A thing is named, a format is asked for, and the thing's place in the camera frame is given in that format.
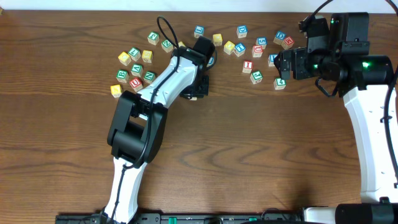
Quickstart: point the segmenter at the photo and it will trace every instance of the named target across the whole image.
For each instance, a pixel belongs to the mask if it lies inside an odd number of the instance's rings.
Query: wood grain surface
[[[277,71],[267,57],[282,50],[274,35],[281,30],[294,47],[305,46],[297,23],[307,14],[4,11],[1,223],[53,223],[59,213],[93,213],[107,204],[114,168],[106,136],[117,103],[109,86],[118,84],[118,69],[130,70],[118,55],[131,47],[154,51],[144,71],[160,74],[169,64],[170,54],[147,41],[159,31],[159,14],[187,46],[201,25],[206,37],[221,33],[224,43],[242,42],[247,50],[237,58],[217,47],[209,96],[175,100],[163,145],[142,180],[141,208],[257,213],[359,202],[358,153],[343,100],[323,96],[314,79],[273,87]],[[371,15],[370,21],[371,53],[396,64],[398,19]],[[241,24],[249,30],[244,39],[236,36]],[[253,58],[264,75],[253,85],[241,72],[259,36],[269,45]]]

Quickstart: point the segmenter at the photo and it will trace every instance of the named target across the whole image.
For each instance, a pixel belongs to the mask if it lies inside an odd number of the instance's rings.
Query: yellow block
[[[235,45],[231,41],[227,41],[227,43],[224,45],[224,48],[228,50],[233,50],[235,48]]]
[[[122,53],[119,55],[119,60],[122,61],[122,62],[127,62],[127,61],[129,60],[129,57],[130,57],[129,54],[127,54],[127,53],[125,53],[125,52],[122,52]]]
[[[223,45],[223,36],[221,34],[213,34],[213,44],[216,47]]]
[[[152,51],[150,51],[150,50],[144,50],[142,52],[142,60],[144,62],[152,63],[152,56],[153,56],[153,54],[152,54]]]
[[[111,86],[111,93],[115,98],[120,97],[122,95],[122,87],[120,85]]]

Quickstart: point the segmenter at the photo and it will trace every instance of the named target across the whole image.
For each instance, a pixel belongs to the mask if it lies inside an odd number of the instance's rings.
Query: alphabet block
[[[238,43],[235,45],[234,53],[239,57],[244,54],[245,50],[245,46],[242,43]]]
[[[286,37],[285,33],[278,31],[275,35],[274,43],[279,45],[282,44],[282,41],[285,39],[285,37]]]
[[[274,81],[274,88],[276,90],[283,90],[286,87],[286,81],[281,78],[276,78]]]
[[[223,36],[221,34],[214,34],[213,35],[213,44],[216,47],[223,45]]]
[[[155,78],[156,78],[155,73],[147,72],[147,73],[145,73],[145,76],[144,76],[144,82],[151,84],[155,80]]]
[[[252,68],[253,68],[253,62],[250,61],[243,62],[243,73],[251,73]]]
[[[141,57],[140,51],[135,47],[133,47],[129,51],[129,55],[130,55],[131,59],[133,59],[135,62]]]
[[[207,67],[209,67],[210,65],[213,65],[213,64],[214,64],[214,57],[211,56],[209,63],[207,63]]]
[[[170,43],[170,41],[165,40],[165,41],[162,42],[162,48],[163,48],[164,51],[169,53],[170,51],[173,50],[173,45],[172,45],[172,43]]]
[[[253,57],[261,57],[262,47],[260,45],[254,45],[251,53],[253,54]]]
[[[195,31],[193,32],[193,36],[195,38],[199,38],[200,36],[203,36],[203,34],[205,33],[205,28],[202,26],[196,26],[195,27]]]
[[[111,94],[115,98],[120,97],[122,95],[122,87],[120,85],[111,86]]]
[[[116,79],[121,83],[127,83],[127,81],[129,81],[129,73],[124,70],[119,70],[116,74]]]
[[[291,47],[293,46],[293,44],[294,44],[293,38],[291,38],[291,37],[286,37],[286,38],[284,39],[284,41],[282,42],[281,46],[282,46],[285,50],[287,50],[287,49],[291,48]]]
[[[248,35],[248,28],[245,25],[238,26],[236,34],[238,35],[238,38],[246,37]]]
[[[123,65],[128,66],[128,65],[130,64],[130,62],[131,62],[131,57],[130,57],[130,55],[128,55],[127,53],[122,52],[122,53],[119,55],[119,61],[120,61],[120,63],[122,63]]]
[[[224,52],[231,55],[232,51],[234,51],[235,45],[231,41],[227,41],[224,45]]]
[[[253,84],[257,84],[262,80],[262,74],[260,71],[255,71],[250,75],[250,80]]]
[[[139,80],[139,78],[134,78],[133,80],[131,80],[130,85],[131,85],[131,88],[136,92],[139,91],[140,89],[142,89],[142,83]]]
[[[147,63],[152,63],[152,59],[154,58],[154,54],[150,50],[145,50],[142,52],[142,60]]]
[[[260,45],[263,49],[265,49],[267,47],[267,38],[258,37],[256,40],[256,45]]]
[[[270,54],[268,57],[268,66],[273,67],[274,65],[274,59],[275,57],[278,56],[277,54]]]
[[[152,31],[148,35],[148,42],[153,44],[153,45],[157,45],[157,43],[159,42],[159,34]]]
[[[142,65],[134,64],[131,67],[131,75],[141,77],[142,75]]]

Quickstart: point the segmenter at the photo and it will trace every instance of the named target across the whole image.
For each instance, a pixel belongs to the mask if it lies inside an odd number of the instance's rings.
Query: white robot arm
[[[162,144],[168,108],[178,95],[192,99],[203,98],[208,94],[208,76],[204,72],[214,51],[215,46],[211,40],[200,37],[193,49],[175,49],[169,66],[148,87],[137,94],[125,91],[121,95],[108,134],[115,175],[111,198],[104,210],[106,217],[118,223],[129,223],[137,212],[137,195],[142,175]],[[175,70],[177,60],[178,69],[168,77]],[[153,99],[153,111],[150,112],[150,102],[156,88],[158,90]],[[131,116],[148,120],[151,115],[150,127],[148,122],[142,127],[130,121]],[[148,128],[150,138],[146,142]]]
[[[362,203],[307,208],[304,220],[392,223],[394,210],[398,209],[398,125],[394,88],[398,71],[394,73],[387,56],[369,55],[368,13],[334,13],[329,28],[325,18],[314,16],[320,8],[299,23],[300,30],[307,33],[307,47],[284,50],[274,63],[282,79],[289,79],[291,70],[296,80],[318,76],[315,85],[322,93],[327,97],[339,93],[343,97],[358,148]],[[332,94],[321,86],[321,80],[336,82]]]

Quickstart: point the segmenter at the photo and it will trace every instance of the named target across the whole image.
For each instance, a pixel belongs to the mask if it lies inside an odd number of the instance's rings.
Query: green led light
[[[370,65],[371,65],[370,63],[362,62],[362,66],[363,66],[364,68],[368,68]]]

